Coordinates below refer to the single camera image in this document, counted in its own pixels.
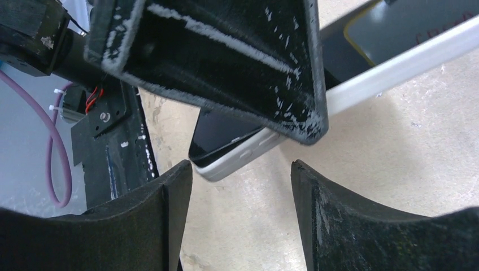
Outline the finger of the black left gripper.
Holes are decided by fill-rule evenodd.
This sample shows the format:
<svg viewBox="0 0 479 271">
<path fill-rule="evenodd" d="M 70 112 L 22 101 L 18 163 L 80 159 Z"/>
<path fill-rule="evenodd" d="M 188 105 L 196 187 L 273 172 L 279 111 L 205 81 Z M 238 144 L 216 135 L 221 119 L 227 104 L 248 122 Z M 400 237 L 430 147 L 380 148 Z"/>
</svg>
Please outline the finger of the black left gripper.
<svg viewBox="0 0 479 271">
<path fill-rule="evenodd" d="M 94 1 L 84 57 L 133 86 L 304 145 L 324 136 L 275 114 L 285 98 L 320 119 L 316 1 Z"/>
</svg>

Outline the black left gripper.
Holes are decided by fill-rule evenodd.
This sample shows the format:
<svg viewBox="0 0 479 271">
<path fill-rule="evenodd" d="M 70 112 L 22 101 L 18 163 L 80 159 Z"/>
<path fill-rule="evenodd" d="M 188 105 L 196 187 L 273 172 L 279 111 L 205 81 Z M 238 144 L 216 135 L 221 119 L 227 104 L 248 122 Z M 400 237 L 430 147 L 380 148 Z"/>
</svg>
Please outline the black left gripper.
<svg viewBox="0 0 479 271">
<path fill-rule="evenodd" d="M 35 77 L 49 76 L 71 48 L 71 16 L 56 0 L 1 1 L 1 61 Z"/>
</svg>

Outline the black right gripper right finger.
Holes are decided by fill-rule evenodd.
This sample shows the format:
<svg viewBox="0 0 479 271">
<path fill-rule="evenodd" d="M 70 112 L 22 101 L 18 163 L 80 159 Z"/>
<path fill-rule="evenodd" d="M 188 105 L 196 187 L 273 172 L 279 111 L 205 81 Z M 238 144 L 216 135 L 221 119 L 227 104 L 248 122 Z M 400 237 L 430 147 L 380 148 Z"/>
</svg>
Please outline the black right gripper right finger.
<svg viewBox="0 0 479 271">
<path fill-rule="evenodd" d="M 477 270 L 478 208 L 438 217 L 367 199 L 296 160 L 291 185 L 308 270 Z"/>
</svg>

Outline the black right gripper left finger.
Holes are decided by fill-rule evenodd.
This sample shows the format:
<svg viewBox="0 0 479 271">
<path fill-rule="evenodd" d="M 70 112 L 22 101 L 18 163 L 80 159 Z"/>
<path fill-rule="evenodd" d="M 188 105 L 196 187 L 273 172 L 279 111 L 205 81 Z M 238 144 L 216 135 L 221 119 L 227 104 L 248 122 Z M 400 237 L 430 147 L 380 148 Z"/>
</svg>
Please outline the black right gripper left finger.
<svg viewBox="0 0 479 271">
<path fill-rule="evenodd" d="M 193 184 L 183 160 L 155 180 L 81 215 L 1 209 L 2 270 L 181 270 Z"/>
</svg>

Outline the phone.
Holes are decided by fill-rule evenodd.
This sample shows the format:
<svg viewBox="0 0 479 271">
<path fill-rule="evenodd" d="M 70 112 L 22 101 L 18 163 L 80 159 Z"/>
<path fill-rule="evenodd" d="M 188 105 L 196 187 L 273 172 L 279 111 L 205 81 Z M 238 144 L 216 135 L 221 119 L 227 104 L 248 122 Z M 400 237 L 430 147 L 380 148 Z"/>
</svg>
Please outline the phone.
<svg viewBox="0 0 479 271">
<path fill-rule="evenodd" d="M 368 1 L 321 31 L 320 119 L 277 98 L 275 114 L 322 136 L 327 118 L 478 48 L 477 1 Z M 189 160 L 206 180 L 231 175 L 285 140 L 243 119 L 201 109 Z"/>
</svg>

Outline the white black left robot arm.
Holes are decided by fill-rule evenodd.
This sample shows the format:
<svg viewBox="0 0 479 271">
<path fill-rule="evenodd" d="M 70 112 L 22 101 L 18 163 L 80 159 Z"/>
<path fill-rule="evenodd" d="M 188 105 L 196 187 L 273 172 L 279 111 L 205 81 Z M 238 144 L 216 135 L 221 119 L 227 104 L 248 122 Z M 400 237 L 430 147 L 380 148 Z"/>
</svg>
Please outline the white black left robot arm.
<svg viewBox="0 0 479 271">
<path fill-rule="evenodd" d="M 85 36 L 60 1 L 1 2 L 1 60 L 90 88 L 115 77 L 304 145 L 328 131 L 316 1 L 95 1 Z"/>
</svg>

